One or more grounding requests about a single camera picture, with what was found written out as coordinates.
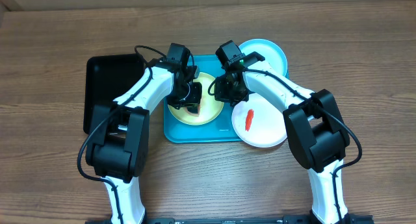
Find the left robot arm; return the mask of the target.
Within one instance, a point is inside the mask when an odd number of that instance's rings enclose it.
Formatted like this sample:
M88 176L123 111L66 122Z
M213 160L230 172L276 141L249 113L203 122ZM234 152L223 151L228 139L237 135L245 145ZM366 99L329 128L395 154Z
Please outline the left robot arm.
M143 76L109 104L92 109L90 130L77 161L79 173L102 182L108 192L112 216L107 223L144 223L146 209L140 198L139 176L148 155L150 115L166 99L176 109L198 113L202 85L199 69L188 62L192 53L171 44L167 53L148 62L138 53Z

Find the yellow-green plate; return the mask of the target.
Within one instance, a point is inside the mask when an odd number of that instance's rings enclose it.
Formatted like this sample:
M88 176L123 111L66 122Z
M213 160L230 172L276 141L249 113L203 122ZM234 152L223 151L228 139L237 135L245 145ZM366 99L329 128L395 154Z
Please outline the yellow-green plate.
M214 120L222 111L223 102L216 101L212 95L208 94L209 85L215 78L208 74L201 72L194 82L199 82L202 85L201 101L198 106L198 113L193 114L187 110L186 107L181 107L179 110L168 105L170 113L180 122L187 125L203 125Z

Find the white plate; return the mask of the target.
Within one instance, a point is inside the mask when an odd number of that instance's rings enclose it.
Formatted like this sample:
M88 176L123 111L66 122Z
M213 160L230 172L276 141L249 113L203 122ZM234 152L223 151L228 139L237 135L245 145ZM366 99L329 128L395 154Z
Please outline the white plate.
M237 136L254 147L274 147L287 139L283 114L257 93L234 106L231 122Z

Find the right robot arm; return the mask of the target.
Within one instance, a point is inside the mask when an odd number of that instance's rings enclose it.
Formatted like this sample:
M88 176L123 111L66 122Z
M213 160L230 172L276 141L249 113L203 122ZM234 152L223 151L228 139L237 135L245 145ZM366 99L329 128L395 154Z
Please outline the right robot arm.
M341 168L350 144L334 96L314 92L279 74L263 55L243 53L233 42L215 52L225 73L209 87L217 101L232 106L259 94L282 114L291 153L308 170L313 206L312 223L350 223L343 201Z

